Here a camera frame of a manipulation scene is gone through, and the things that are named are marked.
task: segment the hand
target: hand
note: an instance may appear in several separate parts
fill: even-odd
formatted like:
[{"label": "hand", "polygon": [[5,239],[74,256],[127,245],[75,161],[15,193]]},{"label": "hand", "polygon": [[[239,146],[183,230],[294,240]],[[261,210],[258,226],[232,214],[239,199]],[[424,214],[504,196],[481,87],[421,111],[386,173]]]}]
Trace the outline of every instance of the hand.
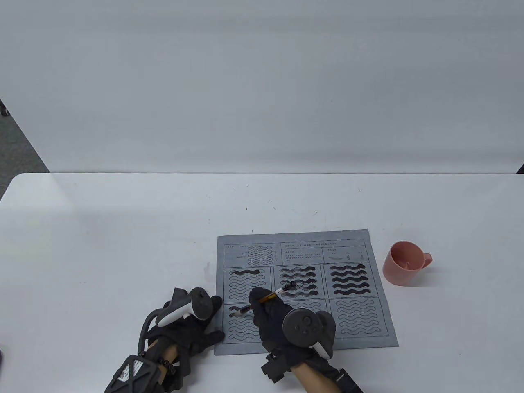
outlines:
[{"label": "hand", "polygon": [[[181,297],[188,293],[180,288],[175,288],[173,298],[179,294]],[[182,387],[183,377],[191,373],[189,358],[196,354],[202,353],[206,348],[215,345],[224,339],[224,332],[220,330],[211,333],[204,333],[210,324],[211,320],[222,307],[222,298],[220,296],[212,296],[213,311],[211,316],[206,320],[199,320],[194,315],[187,318],[180,318],[167,326],[155,326],[149,330],[144,338],[148,339],[151,345],[156,339],[168,339],[172,344],[177,346],[177,360],[180,362],[178,371],[174,376],[166,377],[166,386],[171,386],[173,389],[180,389]]]},{"label": "hand", "polygon": [[293,307],[285,304],[278,297],[265,303],[258,302],[259,299],[270,293],[270,290],[261,287],[253,288],[249,293],[249,303],[255,315],[253,323],[258,326],[258,333],[264,348],[270,352],[273,352],[274,349],[281,351],[290,368],[308,359],[319,357],[315,350],[291,344],[284,335],[282,323]]}]

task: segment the black wavy shape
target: black wavy shape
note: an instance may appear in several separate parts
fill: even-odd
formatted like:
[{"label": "black wavy shape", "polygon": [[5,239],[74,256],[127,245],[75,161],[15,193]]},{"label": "black wavy shape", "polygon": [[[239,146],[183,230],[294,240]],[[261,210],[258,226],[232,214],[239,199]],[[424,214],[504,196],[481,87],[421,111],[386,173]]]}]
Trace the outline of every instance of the black wavy shape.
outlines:
[{"label": "black wavy shape", "polygon": [[345,277],[348,274],[351,274],[352,276],[358,276],[360,274],[366,274],[365,270],[359,270],[359,271],[333,271],[331,272],[331,276],[339,276],[339,277]]},{"label": "black wavy shape", "polygon": [[335,292],[336,294],[351,294],[351,293],[356,293],[356,294],[365,294],[365,293],[371,293],[371,291],[367,288],[365,289],[361,289],[361,290],[357,290],[357,289],[348,289],[347,291],[343,291],[341,289],[335,289]]},{"label": "black wavy shape", "polygon": [[282,268],[279,271],[285,271],[286,273],[293,273],[294,271],[305,272],[305,271],[310,271],[310,270],[315,270],[315,268],[313,266],[296,267],[295,269]]},{"label": "black wavy shape", "polygon": [[294,273],[294,274],[284,273],[284,274],[281,274],[280,277],[281,278],[297,278],[297,277],[306,278],[306,277],[316,277],[316,274],[313,273],[312,271],[308,271],[307,273]]},{"label": "black wavy shape", "polygon": [[375,304],[375,302],[371,299],[355,299],[355,300],[339,300],[336,305],[345,305],[347,307],[353,306],[355,303],[358,303],[358,305],[367,305],[367,304]]},{"label": "black wavy shape", "polygon": [[[304,285],[316,282],[316,280],[314,278],[308,278],[307,280],[298,280],[298,281],[302,281],[302,284],[304,284]],[[287,280],[282,280],[280,283],[281,284],[285,284],[286,282],[287,282]]]},{"label": "black wavy shape", "polygon": [[318,295],[319,293],[317,291],[311,291],[311,292],[294,292],[294,293],[289,293],[289,292],[284,292],[282,294],[282,296],[289,296],[291,298],[296,298],[297,296],[314,296],[314,295]]},{"label": "black wavy shape", "polygon": [[362,264],[358,264],[357,266],[345,265],[345,266],[330,266],[329,267],[330,270],[346,270],[346,269],[357,270],[357,269],[365,269],[365,268],[366,268],[366,265],[362,265]]},{"label": "black wavy shape", "polygon": [[359,281],[367,281],[368,278],[366,276],[360,276],[360,277],[346,277],[346,278],[340,278],[340,277],[333,277],[331,279],[331,282],[359,282]]},{"label": "black wavy shape", "polygon": [[244,274],[260,274],[260,270],[256,269],[256,270],[241,270],[241,271],[238,271],[238,270],[232,270],[230,271],[230,274],[236,274],[236,275],[244,275]]},{"label": "black wavy shape", "polygon": [[363,288],[363,287],[369,287],[369,284],[367,282],[362,282],[360,284],[352,284],[352,283],[349,283],[349,284],[333,284],[333,288],[343,288],[343,289],[348,289],[348,288]]}]

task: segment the wavy line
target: wavy line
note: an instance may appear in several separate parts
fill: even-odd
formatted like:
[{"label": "wavy line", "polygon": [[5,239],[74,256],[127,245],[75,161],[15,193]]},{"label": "wavy line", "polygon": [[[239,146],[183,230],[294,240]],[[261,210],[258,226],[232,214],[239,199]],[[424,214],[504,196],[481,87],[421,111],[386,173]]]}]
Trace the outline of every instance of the wavy line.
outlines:
[{"label": "wavy line", "polygon": [[230,282],[258,281],[258,280],[263,280],[264,278],[266,278],[266,276],[264,276],[264,275],[243,276],[243,277],[231,276],[230,277]]},{"label": "wavy line", "polygon": [[307,308],[307,307],[321,307],[322,305],[320,304],[320,302],[317,302],[317,301],[312,301],[310,303],[306,303],[306,302],[298,302],[298,303],[295,303],[295,304],[290,304],[291,306],[293,307],[304,307],[304,308]]},{"label": "wavy line", "polygon": [[335,292],[336,294],[351,294],[351,293],[356,293],[356,294],[365,294],[365,293],[371,293],[371,291],[367,288],[365,289],[361,289],[360,291],[357,290],[357,289],[348,289],[347,291],[343,291],[341,289],[335,289]]},{"label": "wavy line", "polygon": [[282,294],[282,296],[289,296],[291,298],[296,298],[297,296],[314,296],[314,295],[318,295],[319,293],[317,291],[311,291],[311,292],[308,292],[308,293],[305,293],[305,292],[295,292],[295,293],[289,293],[289,292],[284,292]]},{"label": "wavy line", "polygon": [[240,326],[255,326],[253,325],[253,320],[250,318],[238,318],[234,317],[229,321],[230,325],[240,325]]},{"label": "wavy line", "polygon": [[362,314],[362,313],[360,313],[358,311],[355,311],[351,315],[345,315],[345,314],[339,315],[339,319],[341,321],[349,321],[349,322],[351,322],[351,321],[353,321],[353,319],[359,318],[359,317],[363,317],[363,318],[364,317],[366,317],[366,318],[378,318],[377,314],[375,314],[374,312],[371,312],[369,314]]},{"label": "wavy line", "polygon": [[265,277],[257,277],[257,278],[254,278],[254,279],[251,279],[251,280],[242,280],[242,281],[236,281],[236,280],[230,280],[230,284],[232,285],[236,285],[238,287],[243,287],[245,286],[246,284],[256,284],[256,283],[259,283],[259,282],[265,282]]},{"label": "wavy line", "polygon": [[358,329],[354,329],[354,330],[346,329],[346,328],[340,330],[340,332],[342,334],[345,334],[345,333],[349,333],[349,334],[360,334],[360,333],[373,334],[373,333],[378,333],[380,331],[381,330],[378,327],[374,327],[374,328],[369,329],[369,330],[368,329],[364,329],[362,327],[359,327]]},{"label": "wavy line", "polygon": [[246,288],[254,288],[254,287],[264,287],[265,285],[266,285],[265,281],[257,281],[257,282],[247,282],[243,285],[232,284],[230,288],[246,289]]},{"label": "wavy line", "polygon": [[367,281],[368,278],[366,276],[360,276],[360,277],[346,277],[346,278],[340,278],[340,277],[333,277],[331,279],[331,282],[359,282],[359,281]]},{"label": "wavy line", "polygon": [[254,336],[252,335],[251,333],[248,333],[244,336],[240,336],[239,334],[237,333],[232,333],[229,335],[228,337],[230,340],[232,339],[236,339],[236,340],[239,340],[239,341],[243,341],[245,339],[252,339],[252,340],[259,340],[260,341],[260,337],[257,337],[257,336]]},{"label": "wavy line", "polygon": [[[307,280],[298,280],[298,281],[301,281],[302,284],[311,284],[313,282],[316,282],[316,280],[314,278],[308,278]],[[280,283],[281,284],[285,284],[286,282],[288,282],[287,280],[282,280]]]},{"label": "wavy line", "polygon": [[362,264],[359,264],[357,266],[344,265],[344,266],[330,266],[329,267],[330,270],[346,270],[346,269],[357,270],[357,269],[365,269],[365,268],[366,268],[366,265],[362,265]]},{"label": "wavy line", "polygon": [[307,273],[294,273],[294,274],[284,273],[284,274],[281,274],[280,277],[281,278],[297,278],[297,277],[306,278],[306,277],[316,277],[316,274],[313,273],[312,271],[308,271]]},{"label": "wavy line", "polygon": [[257,261],[260,261],[260,262],[270,262],[270,261],[273,261],[273,258],[271,257],[249,257],[247,259],[249,262],[257,262]]},{"label": "wavy line", "polygon": [[368,320],[368,321],[364,321],[364,320],[360,320],[360,319],[357,319],[354,321],[355,323],[354,324],[351,324],[349,322],[346,322],[346,321],[342,321],[342,322],[339,322],[339,325],[340,326],[347,326],[349,328],[356,328],[357,326],[362,326],[363,328],[370,328],[371,326],[373,325],[380,325],[378,323],[378,321],[372,319],[372,320]]},{"label": "wavy line", "polygon": [[310,270],[315,270],[315,268],[313,266],[296,267],[295,269],[283,268],[283,269],[280,269],[279,271],[285,271],[286,273],[293,273],[294,271],[305,272],[305,271],[310,271]]},{"label": "wavy line", "polygon": [[273,261],[271,261],[271,262],[267,262],[267,263],[266,263],[266,262],[260,262],[260,263],[258,263],[258,262],[253,262],[253,261],[251,261],[251,262],[248,262],[247,264],[248,264],[248,265],[251,265],[251,266],[257,266],[257,265],[268,266],[268,265],[271,265],[272,263],[273,263]]},{"label": "wavy line", "polygon": [[230,299],[236,299],[236,300],[245,300],[246,297],[245,296],[240,296],[236,293],[233,293],[229,296]]},{"label": "wavy line", "polygon": [[251,333],[251,334],[258,334],[258,329],[255,329],[255,327],[253,327],[252,329],[249,329],[249,328],[236,328],[234,326],[231,326],[228,330],[229,332],[235,332],[235,333]]},{"label": "wavy line", "polygon": [[377,309],[373,307],[372,305],[368,305],[368,306],[352,305],[351,307],[341,306],[337,308],[336,310],[337,312],[345,312],[347,314],[351,314],[354,311],[360,311],[360,312],[377,311]]},{"label": "wavy line", "polygon": [[367,282],[362,282],[360,284],[352,284],[352,283],[349,283],[349,284],[333,284],[333,288],[343,288],[343,289],[347,289],[347,288],[363,288],[363,287],[369,287],[369,284]]},{"label": "wavy line", "polygon": [[246,270],[241,270],[241,271],[238,271],[238,270],[232,270],[232,271],[230,271],[230,274],[236,274],[236,275],[238,275],[238,276],[241,276],[241,275],[243,275],[243,274],[260,274],[260,273],[261,273],[261,272],[260,272],[260,270],[258,270],[258,269],[256,269],[256,270],[247,270],[247,269],[246,269]]},{"label": "wavy line", "polygon": [[359,305],[375,304],[375,302],[371,299],[339,300],[335,304],[336,305],[346,305],[350,307],[350,306],[353,306],[354,303],[358,303]]},{"label": "wavy line", "polygon": [[352,276],[358,276],[361,274],[366,274],[365,270],[359,270],[359,271],[333,271],[331,272],[331,276],[339,276],[339,277],[346,277],[348,274],[351,274]]}]

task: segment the gray worksheet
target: gray worksheet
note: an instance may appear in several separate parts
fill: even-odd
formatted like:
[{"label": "gray worksheet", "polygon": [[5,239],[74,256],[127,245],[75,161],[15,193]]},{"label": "gray worksheet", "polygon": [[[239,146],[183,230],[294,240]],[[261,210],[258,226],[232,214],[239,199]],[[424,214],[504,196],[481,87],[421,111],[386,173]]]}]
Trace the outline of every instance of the gray worksheet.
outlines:
[{"label": "gray worksheet", "polygon": [[398,346],[368,230],[234,235],[218,238],[216,294],[224,306],[216,323],[225,339],[215,355],[267,352],[253,313],[229,314],[248,304],[251,288],[298,279],[303,287],[280,297],[293,308],[331,313],[334,349]]}]

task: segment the finger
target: finger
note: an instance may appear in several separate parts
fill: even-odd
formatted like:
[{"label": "finger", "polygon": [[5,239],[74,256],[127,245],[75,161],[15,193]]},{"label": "finger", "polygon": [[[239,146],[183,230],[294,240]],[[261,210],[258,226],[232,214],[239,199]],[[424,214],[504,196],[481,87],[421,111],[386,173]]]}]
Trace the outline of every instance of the finger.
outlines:
[{"label": "finger", "polygon": [[261,287],[253,288],[249,293],[249,303],[251,304],[251,309],[253,310],[253,314],[257,318],[258,323],[263,323],[267,319],[266,309],[259,300],[270,293],[270,290]]},{"label": "finger", "polygon": [[224,332],[220,330],[215,330],[214,332],[211,332],[209,334],[205,334],[202,339],[202,350],[204,350],[207,347],[210,347],[212,345],[218,344],[221,342],[225,337]]}]

